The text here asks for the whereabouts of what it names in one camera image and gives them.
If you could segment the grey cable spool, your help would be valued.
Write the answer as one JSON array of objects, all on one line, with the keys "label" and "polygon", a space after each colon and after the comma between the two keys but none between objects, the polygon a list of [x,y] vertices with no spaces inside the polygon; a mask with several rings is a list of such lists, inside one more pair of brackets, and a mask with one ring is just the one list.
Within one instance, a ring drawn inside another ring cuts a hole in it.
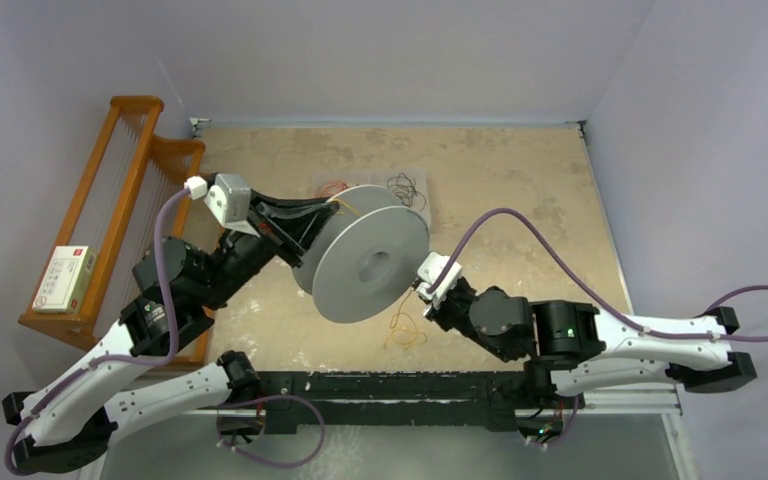
[{"label": "grey cable spool", "polygon": [[354,186],[329,201],[338,212],[293,276],[322,317],[340,324],[360,322],[390,307],[411,287],[430,252],[430,227],[382,186]]}]

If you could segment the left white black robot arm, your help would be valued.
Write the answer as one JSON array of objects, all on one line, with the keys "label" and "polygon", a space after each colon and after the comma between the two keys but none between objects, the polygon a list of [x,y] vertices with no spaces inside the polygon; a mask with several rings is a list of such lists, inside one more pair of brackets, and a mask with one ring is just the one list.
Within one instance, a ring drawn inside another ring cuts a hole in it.
[{"label": "left white black robot arm", "polygon": [[218,248],[208,253],[166,236],[168,208],[161,208],[153,246],[133,269],[139,295],[106,335],[48,386],[3,399],[5,419],[13,426],[4,453],[10,473],[72,472],[174,416],[200,408],[261,408],[271,401],[240,351],[147,387],[136,389],[132,382],[169,364],[208,330],[211,312],[224,307],[272,259],[301,266],[340,207],[323,198],[279,200],[248,190],[226,194],[219,184],[199,177],[174,194],[169,205],[186,198],[216,203],[224,226]]}]

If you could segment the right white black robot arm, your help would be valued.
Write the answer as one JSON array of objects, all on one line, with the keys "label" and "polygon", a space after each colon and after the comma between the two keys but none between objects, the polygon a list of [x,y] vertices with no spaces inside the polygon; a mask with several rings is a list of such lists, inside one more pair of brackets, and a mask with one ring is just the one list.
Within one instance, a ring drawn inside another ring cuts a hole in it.
[{"label": "right white black robot arm", "polygon": [[737,326],[734,311],[717,307],[691,319],[634,317],[638,329],[592,304],[531,302],[498,287],[482,293],[460,278],[443,294],[414,290],[424,317],[455,330],[503,362],[522,361],[524,399],[544,407],[558,396],[635,383],[680,384],[689,393],[735,391],[757,377],[751,356],[725,336]]}]

